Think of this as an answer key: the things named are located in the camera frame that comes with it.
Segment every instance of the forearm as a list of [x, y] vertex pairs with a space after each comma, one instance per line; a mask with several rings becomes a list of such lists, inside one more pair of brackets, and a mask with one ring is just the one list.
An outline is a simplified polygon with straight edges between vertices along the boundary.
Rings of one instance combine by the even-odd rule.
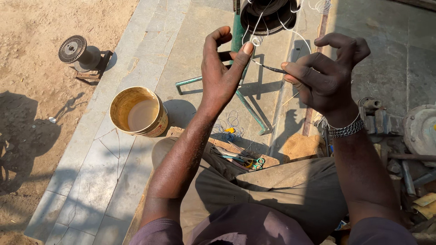
[[157, 219], [180, 219], [180, 204], [194, 178], [220, 111], [200, 105], [196, 115], [155, 170], [147, 191], [142, 225]]
[[[354, 104], [344, 113], [349, 117], [343, 115], [341, 118], [352, 121], [357, 115], [357, 106]], [[333, 145], [337, 174], [351, 224], [368, 217], [382, 217], [401, 223], [392, 182], [366, 130], [334, 138]]]

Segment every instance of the pants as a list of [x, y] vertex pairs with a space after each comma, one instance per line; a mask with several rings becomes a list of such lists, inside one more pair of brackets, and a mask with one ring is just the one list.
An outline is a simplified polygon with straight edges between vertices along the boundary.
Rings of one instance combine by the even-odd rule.
[[[156, 169], [176, 137], [159, 141], [152, 151]], [[348, 213], [334, 159], [302, 160], [244, 172], [227, 160], [204, 153], [181, 204], [183, 240], [215, 210], [230, 204], [256, 203], [295, 219], [320, 244]]]

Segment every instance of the bucket rim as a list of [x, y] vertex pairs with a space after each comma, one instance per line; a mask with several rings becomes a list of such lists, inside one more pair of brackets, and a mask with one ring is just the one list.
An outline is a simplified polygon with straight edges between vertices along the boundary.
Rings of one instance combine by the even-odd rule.
[[[141, 129], [141, 130], [138, 130], [138, 131], [125, 131], [125, 130], [121, 129], [120, 127], [118, 127], [118, 126], [114, 123], [114, 121], [113, 121], [113, 119], [112, 119], [112, 115], [111, 115], [111, 110], [112, 110], [113, 101], [117, 98], [117, 96], [119, 96], [122, 92], [124, 92], [124, 91], [126, 91], [126, 90], [129, 90], [129, 89], [132, 89], [132, 88], [143, 88], [143, 89], [147, 90], [148, 92], [150, 92], [152, 95], [154, 95], [154, 96], [157, 98], [157, 102], [158, 102], [159, 107], [158, 107], [158, 113], [157, 113], [157, 115], [156, 115], [156, 118], [153, 120], [153, 122], [152, 122], [149, 126], [143, 128], [143, 129]], [[153, 124], [155, 124], [155, 123], [158, 121], [162, 107], [163, 107], [162, 100], [159, 98], [159, 96], [158, 96], [155, 92], [151, 91], [149, 88], [146, 88], [146, 87], [142, 87], [142, 86], [132, 86], [132, 87], [128, 87], [128, 88], [125, 88], [125, 89], [121, 90], [118, 94], [116, 94], [115, 97], [113, 97], [113, 99], [112, 99], [112, 101], [111, 101], [111, 103], [110, 103], [110, 107], [109, 107], [109, 118], [110, 118], [111, 122], [113, 123], [113, 125], [114, 125], [117, 129], [121, 130], [121, 131], [124, 132], [124, 133], [130, 134], [130, 135], [143, 134], [144, 131], [145, 131], [145, 132], [148, 131], [148, 130], [151, 128], [151, 126], [152, 126]]]

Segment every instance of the metal chain bracelet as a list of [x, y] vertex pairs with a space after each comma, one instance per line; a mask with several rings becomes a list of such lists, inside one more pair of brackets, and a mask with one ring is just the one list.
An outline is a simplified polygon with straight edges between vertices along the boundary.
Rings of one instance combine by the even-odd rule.
[[329, 126], [328, 132], [330, 134], [330, 138], [340, 138], [340, 137], [345, 137], [345, 136], [357, 133], [359, 130], [361, 130], [363, 128], [363, 125], [364, 125], [364, 122], [360, 118], [360, 115], [358, 115], [356, 117], [356, 119], [350, 125], [348, 125], [344, 128], [337, 129], [337, 128], [330, 126], [330, 124], [328, 124], [328, 126]]

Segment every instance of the sleeve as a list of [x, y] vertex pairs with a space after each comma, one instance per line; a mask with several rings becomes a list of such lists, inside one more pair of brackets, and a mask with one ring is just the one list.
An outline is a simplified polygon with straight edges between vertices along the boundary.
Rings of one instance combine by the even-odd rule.
[[183, 245], [182, 228], [168, 218], [159, 218], [147, 223], [130, 240], [129, 245]]
[[385, 218], [364, 218], [351, 229], [349, 245], [416, 245], [402, 225]]

